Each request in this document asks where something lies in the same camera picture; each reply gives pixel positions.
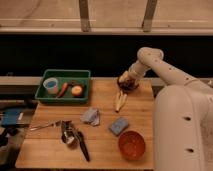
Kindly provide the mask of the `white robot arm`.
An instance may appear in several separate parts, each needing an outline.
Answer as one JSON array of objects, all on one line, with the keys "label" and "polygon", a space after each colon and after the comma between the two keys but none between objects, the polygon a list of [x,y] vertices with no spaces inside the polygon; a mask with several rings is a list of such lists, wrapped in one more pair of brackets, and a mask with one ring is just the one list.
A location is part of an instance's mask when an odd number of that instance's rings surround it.
[{"label": "white robot arm", "polygon": [[154,171],[208,171],[202,122],[213,121],[213,88],[163,57],[162,50],[143,47],[121,76],[139,81],[153,70],[165,82],[153,107]]}]

